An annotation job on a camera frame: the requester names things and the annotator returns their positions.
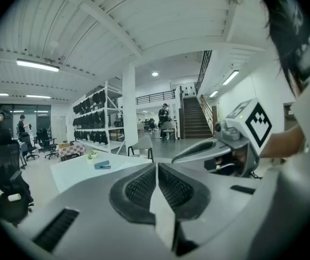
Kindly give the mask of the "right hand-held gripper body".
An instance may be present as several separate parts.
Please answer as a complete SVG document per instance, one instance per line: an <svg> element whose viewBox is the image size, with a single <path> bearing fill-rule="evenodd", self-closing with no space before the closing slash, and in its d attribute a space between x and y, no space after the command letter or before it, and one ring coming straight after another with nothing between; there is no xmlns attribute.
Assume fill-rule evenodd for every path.
<svg viewBox="0 0 310 260"><path fill-rule="evenodd" d="M272 123L257 98L244 101L215 124L213 144L219 152L203 162L210 173L252 177L272 133Z"/></svg>

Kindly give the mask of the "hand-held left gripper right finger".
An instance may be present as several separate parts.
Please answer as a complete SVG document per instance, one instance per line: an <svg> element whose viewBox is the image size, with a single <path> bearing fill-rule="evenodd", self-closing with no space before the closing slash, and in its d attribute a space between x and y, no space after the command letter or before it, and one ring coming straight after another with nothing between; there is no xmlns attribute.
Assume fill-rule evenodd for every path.
<svg viewBox="0 0 310 260"><path fill-rule="evenodd" d="M198 219L210 202L206 185L167 164L158 164L158 179L159 188L179 221Z"/></svg>

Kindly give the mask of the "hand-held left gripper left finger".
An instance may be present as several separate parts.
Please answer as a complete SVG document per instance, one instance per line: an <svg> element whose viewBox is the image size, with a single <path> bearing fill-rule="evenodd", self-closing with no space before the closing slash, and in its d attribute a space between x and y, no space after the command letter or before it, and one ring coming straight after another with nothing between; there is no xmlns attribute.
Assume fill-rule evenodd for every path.
<svg viewBox="0 0 310 260"><path fill-rule="evenodd" d="M140 170L118 180L110 189L109 201L125 220L135 224L154 224L150 202L156 187L156 166L146 164Z"/></svg>

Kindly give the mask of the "teal case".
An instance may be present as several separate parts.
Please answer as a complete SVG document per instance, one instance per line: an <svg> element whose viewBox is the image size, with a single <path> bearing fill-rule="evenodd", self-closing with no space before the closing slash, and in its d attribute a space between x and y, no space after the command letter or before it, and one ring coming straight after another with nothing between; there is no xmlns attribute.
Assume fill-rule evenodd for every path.
<svg viewBox="0 0 310 260"><path fill-rule="evenodd" d="M94 163L94 169L96 170L109 170L111 165L109 160Z"/></svg>

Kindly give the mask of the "person's right forearm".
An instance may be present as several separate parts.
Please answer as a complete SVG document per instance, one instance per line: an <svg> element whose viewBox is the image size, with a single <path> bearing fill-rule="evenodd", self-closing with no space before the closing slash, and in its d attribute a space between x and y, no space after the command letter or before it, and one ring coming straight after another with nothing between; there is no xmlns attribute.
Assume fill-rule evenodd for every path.
<svg viewBox="0 0 310 260"><path fill-rule="evenodd" d="M300 125L282 133L274 133L270 136L266 146L262 150L261 158L288 158L297 154L304 144L305 136Z"/></svg>

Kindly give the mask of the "brown staircase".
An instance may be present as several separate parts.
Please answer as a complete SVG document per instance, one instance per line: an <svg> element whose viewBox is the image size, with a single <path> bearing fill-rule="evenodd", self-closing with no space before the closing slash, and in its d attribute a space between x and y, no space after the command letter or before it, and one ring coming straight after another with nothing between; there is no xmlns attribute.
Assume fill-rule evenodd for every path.
<svg viewBox="0 0 310 260"><path fill-rule="evenodd" d="M183 99L183 135L185 139L206 139L213 136L195 96Z"/></svg>

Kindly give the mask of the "grey shell chair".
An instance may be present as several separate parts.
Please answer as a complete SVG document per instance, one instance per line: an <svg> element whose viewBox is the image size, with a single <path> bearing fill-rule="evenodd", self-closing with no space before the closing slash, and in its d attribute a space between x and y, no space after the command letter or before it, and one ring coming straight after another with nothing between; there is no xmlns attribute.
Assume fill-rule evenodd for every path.
<svg viewBox="0 0 310 260"><path fill-rule="evenodd" d="M140 138L136 144L129 146L127 149L127 156L149 159L154 162L151 138L145 135Z"/></svg>
<svg viewBox="0 0 310 260"><path fill-rule="evenodd" d="M161 127L161 135L162 141L168 137L168 135L173 135L174 138L176 136L175 125L173 125L170 121L166 121Z"/></svg>

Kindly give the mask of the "long ceiling light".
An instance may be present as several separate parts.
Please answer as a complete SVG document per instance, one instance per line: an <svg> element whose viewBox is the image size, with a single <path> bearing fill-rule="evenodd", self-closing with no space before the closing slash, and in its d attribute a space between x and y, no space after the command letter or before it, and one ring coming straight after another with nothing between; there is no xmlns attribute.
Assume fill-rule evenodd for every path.
<svg viewBox="0 0 310 260"><path fill-rule="evenodd" d="M26 61L23 59L17 59L16 64L22 67L36 68L36 69L47 70L47 71L56 72L56 73L59 72L60 70L60 68L57 66L34 62L34 61Z"/></svg>
<svg viewBox="0 0 310 260"><path fill-rule="evenodd" d="M232 73L228 76L228 78L223 82L222 85L226 86L227 84L229 84L231 80L237 76L238 73L239 73L238 70L232 71Z"/></svg>

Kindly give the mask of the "pale floral tablecloth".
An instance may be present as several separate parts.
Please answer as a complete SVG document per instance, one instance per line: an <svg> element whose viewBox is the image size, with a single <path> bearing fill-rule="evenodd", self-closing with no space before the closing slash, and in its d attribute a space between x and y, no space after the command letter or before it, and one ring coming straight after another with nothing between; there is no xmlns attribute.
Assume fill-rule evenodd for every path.
<svg viewBox="0 0 310 260"><path fill-rule="evenodd" d="M94 169L94 163L106 160L109 160L111 169ZM87 162L87 156L83 155L51 165L51 173L59 193L64 192L73 185L86 179L103 176L108 173L113 173L140 164L151 163L151 160L99 151L97 157L94 158L94 163L89 165Z"/></svg>

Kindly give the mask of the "black mezzanine railing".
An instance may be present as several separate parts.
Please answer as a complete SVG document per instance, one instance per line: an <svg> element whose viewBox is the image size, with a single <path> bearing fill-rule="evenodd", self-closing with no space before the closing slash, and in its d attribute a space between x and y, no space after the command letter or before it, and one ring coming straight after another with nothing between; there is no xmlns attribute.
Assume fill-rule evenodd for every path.
<svg viewBox="0 0 310 260"><path fill-rule="evenodd" d="M152 102L165 101L165 100L171 100L171 99L175 99L174 90L139 96L135 99L135 102L136 102L136 105L141 105L145 103L152 103Z"/></svg>

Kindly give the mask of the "checkered tablecloth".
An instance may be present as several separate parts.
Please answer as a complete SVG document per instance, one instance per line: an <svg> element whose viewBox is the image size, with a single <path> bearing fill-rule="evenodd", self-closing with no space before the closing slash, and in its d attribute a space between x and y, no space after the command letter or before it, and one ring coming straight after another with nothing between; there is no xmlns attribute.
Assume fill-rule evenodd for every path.
<svg viewBox="0 0 310 260"><path fill-rule="evenodd" d="M83 155L85 153L85 147L79 142L61 143L57 145L57 152L59 157L69 156L73 154Z"/></svg>

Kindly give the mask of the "white square pillar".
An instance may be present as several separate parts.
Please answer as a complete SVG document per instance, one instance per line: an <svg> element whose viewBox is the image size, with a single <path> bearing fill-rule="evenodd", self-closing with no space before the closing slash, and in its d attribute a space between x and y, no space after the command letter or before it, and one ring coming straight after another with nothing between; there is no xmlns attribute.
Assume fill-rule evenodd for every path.
<svg viewBox="0 0 310 260"><path fill-rule="evenodd" d="M122 73L123 127L126 151L138 142L135 96L135 66L128 64Z"/></svg>

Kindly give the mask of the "white metal shelf rack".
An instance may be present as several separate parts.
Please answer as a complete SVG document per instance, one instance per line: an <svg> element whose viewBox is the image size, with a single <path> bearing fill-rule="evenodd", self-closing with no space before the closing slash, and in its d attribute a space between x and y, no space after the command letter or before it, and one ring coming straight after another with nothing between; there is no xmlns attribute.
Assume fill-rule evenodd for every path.
<svg viewBox="0 0 310 260"><path fill-rule="evenodd" d="M121 88L115 86L114 84L106 81L103 85L98 86L90 93L85 95L80 100L76 101L75 104L83 101L85 98L92 96L96 92L105 90L106 103L104 106L105 109L105 130L108 137L108 144L99 144L98 142L93 143L88 140L75 140L83 144L87 150L98 150L107 153L119 154L122 146L125 144L124 140L124 127L123 127L123 113L122 107L118 105L118 99L122 97Z"/></svg>

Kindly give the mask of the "group of black bags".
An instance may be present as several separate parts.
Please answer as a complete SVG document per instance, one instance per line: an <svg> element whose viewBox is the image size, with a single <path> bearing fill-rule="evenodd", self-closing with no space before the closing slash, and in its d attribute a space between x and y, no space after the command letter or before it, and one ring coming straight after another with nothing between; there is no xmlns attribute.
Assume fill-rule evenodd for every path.
<svg viewBox="0 0 310 260"><path fill-rule="evenodd" d="M75 140L90 140L93 143L108 144L105 130L104 106L106 102L105 90L103 89L73 106L75 117L72 125Z"/></svg>

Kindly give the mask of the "black mesh office chair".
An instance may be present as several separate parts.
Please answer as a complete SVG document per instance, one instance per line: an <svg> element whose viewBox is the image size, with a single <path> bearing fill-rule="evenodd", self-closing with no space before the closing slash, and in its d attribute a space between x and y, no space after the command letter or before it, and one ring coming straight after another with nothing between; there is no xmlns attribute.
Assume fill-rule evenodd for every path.
<svg viewBox="0 0 310 260"><path fill-rule="evenodd" d="M20 145L9 129L0 129L0 219L17 226L32 211L30 186L22 178Z"/></svg>

